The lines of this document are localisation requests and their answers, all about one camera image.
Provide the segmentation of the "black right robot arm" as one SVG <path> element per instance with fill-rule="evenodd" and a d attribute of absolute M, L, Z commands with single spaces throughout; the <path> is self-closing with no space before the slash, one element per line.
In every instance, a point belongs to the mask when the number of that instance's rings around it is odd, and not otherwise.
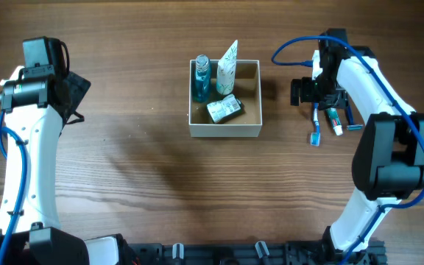
<path fill-rule="evenodd" d="M 311 35 L 319 48 L 308 65 L 311 77 L 293 79 L 290 102 L 344 108 L 352 101 L 364 120 L 351 174 L 355 186 L 342 215 L 325 232 L 325 260 L 359 259 L 392 209 L 424 199 L 424 113 L 394 91 L 367 46 L 351 46 L 345 29 Z"/>

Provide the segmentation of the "white lotion tube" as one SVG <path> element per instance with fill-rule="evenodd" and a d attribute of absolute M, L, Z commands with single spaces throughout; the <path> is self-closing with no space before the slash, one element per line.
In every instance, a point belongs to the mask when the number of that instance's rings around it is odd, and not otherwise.
<path fill-rule="evenodd" d="M 233 92 L 239 41 L 235 40 L 217 64 L 216 91 L 227 96 Z"/>

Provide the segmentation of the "green Dettol soap bar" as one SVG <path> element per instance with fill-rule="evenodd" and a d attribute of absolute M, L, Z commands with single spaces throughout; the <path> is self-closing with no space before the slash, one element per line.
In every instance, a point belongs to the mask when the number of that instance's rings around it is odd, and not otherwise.
<path fill-rule="evenodd" d="M 244 113 L 244 105 L 235 95 L 229 94 L 222 100 L 206 105 L 206 110 L 214 124 L 225 123 Z"/>

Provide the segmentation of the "blue mouthwash bottle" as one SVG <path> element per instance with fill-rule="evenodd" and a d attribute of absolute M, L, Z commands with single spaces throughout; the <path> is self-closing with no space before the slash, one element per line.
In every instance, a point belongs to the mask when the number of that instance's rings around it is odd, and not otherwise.
<path fill-rule="evenodd" d="M 210 96 L 211 86 L 211 63 L 205 54 L 200 54 L 195 60 L 194 71 L 194 100 L 205 102 Z"/>

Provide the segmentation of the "blue disposable razor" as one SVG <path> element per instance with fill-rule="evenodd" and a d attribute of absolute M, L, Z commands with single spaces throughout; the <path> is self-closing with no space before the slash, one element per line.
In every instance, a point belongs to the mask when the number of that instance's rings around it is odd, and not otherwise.
<path fill-rule="evenodd" d="M 346 110 L 345 110 L 345 114 L 347 117 L 347 130 L 349 131 L 355 131 L 355 130 L 361 130 L 363 128 L 362 124 L 356 124 L 354 122 L 354 118 L 353 118 L 353 112 L 351 110 L 351 106 L 347 106 Z"/>

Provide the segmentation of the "blue white toothbrush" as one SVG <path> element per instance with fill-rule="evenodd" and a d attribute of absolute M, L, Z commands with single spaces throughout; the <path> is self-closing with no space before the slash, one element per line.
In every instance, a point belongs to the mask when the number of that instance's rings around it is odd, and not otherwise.
<path fill-rule="evenodd" d="M 314 131 L 310 134 L 310 145 L 319 146 L 320 144 L 320 128 L 319 128 L 319 119 L 318 119 L 318 104 L 313 104 L 313 114 L 312 121 L 314 123 Z"/>

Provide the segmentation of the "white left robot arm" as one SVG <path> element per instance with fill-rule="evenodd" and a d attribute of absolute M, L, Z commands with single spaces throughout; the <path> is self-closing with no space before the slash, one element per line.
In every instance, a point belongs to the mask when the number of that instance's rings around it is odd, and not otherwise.
<path fill-rule="evenodd" d="M 57 144 L 91 84 L 70 71 L 56 38 L 23 42 L 24 66 L 0 85 L 0 150 L 6 160 L 0 207 L 0 264 L 125 264 L 120 235 L 82 240 L 60 228 L 55 202 Z"/>

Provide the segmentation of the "teal toothpaste tube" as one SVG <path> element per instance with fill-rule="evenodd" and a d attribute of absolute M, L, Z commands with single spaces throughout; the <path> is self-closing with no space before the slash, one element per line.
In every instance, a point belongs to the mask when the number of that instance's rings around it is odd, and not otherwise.
<path fill-rule="evenodd" d="M 337 113 L 336 108 L 333 108 L 333 107 L 328 108 L 325 110 L 325 112 L 329 118 L 329 121 L 331 122 L 333 131 L 335 132 L 335 134 L 337 136 L 342 135 L 343 134 L 342 125 L 341 125 L 341 121 L 339 119 L 339 115 Z"/>

